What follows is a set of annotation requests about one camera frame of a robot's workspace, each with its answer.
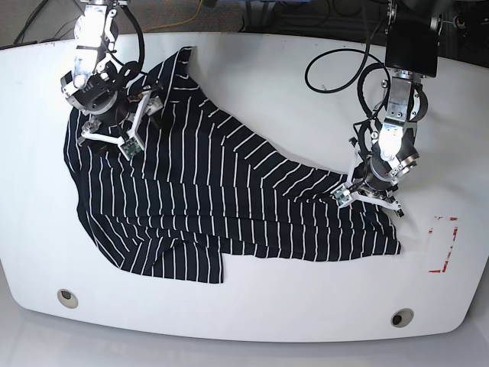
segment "white tabletop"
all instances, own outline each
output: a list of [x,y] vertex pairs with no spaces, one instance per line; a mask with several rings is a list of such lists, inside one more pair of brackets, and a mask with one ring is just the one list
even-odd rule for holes
[[[287,157],[348,169],[352,122],[364,118],[352,87],[333,96],[307,89],[306,65],[338,41],[252,34],[151,34],[145,69],[182,46],[196,45],[190,74],[213,102],[268,138]],[[78,196],[63,162],[70,107],[59,78],[74,43],[0,52],[0,259],[14,299],[24,308],[106,326],[196,336],[279,342],[387,339],[445,333],[463,321],[489,256],[484,187],[489,184],[489,72],[440,59],[424,82],[428,115],[419,124],[419,166],[401,185],[406,217],[396,220],[402,255],[341,263],[225,256],[220,285],[141,277],[109,264],[76,216]],[[135,36],[117,43],[137,57]],[[384,49],[371,51],[382,58]],[[361,55],[336,54],[313,68],[315,85],[350,78]],[[369,78],[370,104],[381,98],[381,72]],[[446,272],[451,223],[458,234]],[[79,298],[63,307],[59,289]],[[390,324],[411,308],[413,322]]]

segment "striped shirt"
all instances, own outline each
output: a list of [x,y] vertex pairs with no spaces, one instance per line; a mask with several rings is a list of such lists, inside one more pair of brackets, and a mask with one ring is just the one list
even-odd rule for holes
[[191,52],[183,48],[131,86],[158,78],[164,103],[160,128],[141,123],[146,150],[131,161],[79,147],[89,116],[70,114],[64,157],[79,220],[113,265],[222,283],[222,254],[344,261],[400,253],[377,206],[339,209],[330,198],[345,175],[286,159],[206,98],[186,71]]

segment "robotic arm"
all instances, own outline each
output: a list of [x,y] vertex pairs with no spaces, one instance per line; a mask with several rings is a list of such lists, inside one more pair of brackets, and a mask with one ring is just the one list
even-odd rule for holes
[[436,76],[441,31],[438,14],[451,3],[451,0],[390,1],[385,66],[394,76],[383,83],[387,90],[386,117],[380,123],[373,115],[360,128],[358,139],[364,138],[367,128],[371,131],[371,150],[364,141],[351,140],[355,157],[348,178],[332,192],[340,207],[360,200],[403,216],[393,193],[419,158],[414,147],[417,123],[428,109],[421,80]]
[[[94,141],[106,145],[117,145],[126,159],[131,160],[145,149],[138,135],[138,127],[145,115],[152,122],[158,119],[156,112],[163,108],[158,96],[151,97],[160,86],[143,86],[141,90],[128,95],[126,86],[142,72],[144,62],[144,39],[134,15],[128,9],[126,0],[82,0],[87,3],[85,13],[75,26],[76,48],[73,69],[61,79],[61,87],[66,100],[84,115],[90,115],[89,121],[82,127],[80,145],[94,144]],[[114,22],[118,9],[122,10],[133,24],[138,34],[139,58],[123,64],[115,57],[115,41],[118,36]],[[121,64],[117,71],[112,60]],[[124,122],[131,123],[123,129]],[[104,128],[117,128],[119,136],[100,133]]]
[[[63,94],[72,106],[84,115],[90,115],[83,126],[80,145],[92,145],[96,141],[104,146],[117,145],[126,159],[131,160],[145,149],[138,135],[142,118],[149,115],[150,120],[156,122],[159,114],[155,112],[163,108],[159,97],[152,97],[160,86],[155,82],[128,95],[127,84],[137,75],[144,74],[141,71],[144,62],[143,34],[127,7],[128,1],[82,2],[87,6],[85,14],[76,23],[78,47],[74,68],[61,79]],[[384,101],[373,112],[368,111],[369,118],[361,123],[358,140],[350,140],[355,147],[355,155],[348,178],[332,192],[340,207],[360,200],[403,215],[393,193],[419,158],[414,147],[417,123],[428,109],[421,80],[436,76],[441,29],[439,13],[451,3],[452,0],[390,0],[385,66],[393,71],[394,76],[384,81]],[[122,64],[114,55],[118,36],[114,19],[118,9],[125,13],[138,34],[137,62]],[[121,64],[119,71],[113,60]],[[372,70],[366,68],[360,79],[364,80]],[[383,107],[387,114],[381,123],[377,114]],[[126,121],[131,123],[128,129],[123,128]],[[102,134],[106,127],[117,128],[118,136]],[[370,150],[364,140],[367,131],[370,132]]]

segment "black and white striped fabric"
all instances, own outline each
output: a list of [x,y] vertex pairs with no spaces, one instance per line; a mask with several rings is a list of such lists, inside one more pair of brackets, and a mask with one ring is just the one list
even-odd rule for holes
[[186,71],[186,47],[134,82],[164,87],[161,129],[143,121],[147,150],[131,161],[76,144],[88,116],[71,112],[65,161],[78,215],[124,271],[222,283],[222,254],[344,261],[400,253],[389,217],[329,197],[345,176],[286,159],[206,98]]

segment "circular hole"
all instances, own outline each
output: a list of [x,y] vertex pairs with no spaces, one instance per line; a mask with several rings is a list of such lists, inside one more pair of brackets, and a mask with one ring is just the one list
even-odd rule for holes
[[78,307],[78,299],[76,298],[73,292],[68,291],[67,289],[60,289],[58,291],[58,301],[67,308],[77,308]]
[[392,323],[394,324],[394,326],[399,325],[402,321],[403,318],[401,317],[401,315],[396,315],[392,318]]
[[390,319],[390,324],[394,327],[405,327],[413,321],[414,312],[409,308],[397,311]]
[[65,300],[71,299],[71,294],[68,291],[61,291],[61,295]]

